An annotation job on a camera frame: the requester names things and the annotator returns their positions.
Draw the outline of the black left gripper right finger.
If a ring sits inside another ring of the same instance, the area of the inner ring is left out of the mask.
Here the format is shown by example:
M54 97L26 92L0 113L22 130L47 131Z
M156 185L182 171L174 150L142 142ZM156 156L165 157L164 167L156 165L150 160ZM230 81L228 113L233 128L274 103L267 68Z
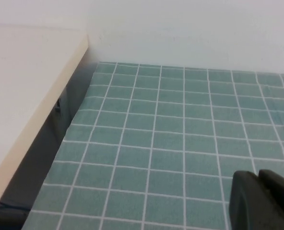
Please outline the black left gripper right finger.
M269 192L279 214L284 217L284 177L274 171L262 169L259 171L258 178Z

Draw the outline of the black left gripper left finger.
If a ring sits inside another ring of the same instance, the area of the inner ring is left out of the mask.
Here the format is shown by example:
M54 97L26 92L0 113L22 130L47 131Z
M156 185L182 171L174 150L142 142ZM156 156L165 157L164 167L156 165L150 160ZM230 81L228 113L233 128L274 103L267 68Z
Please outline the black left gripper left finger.
M234 230L284 230L284 217L258 174L249 171L233 175L229 216Z

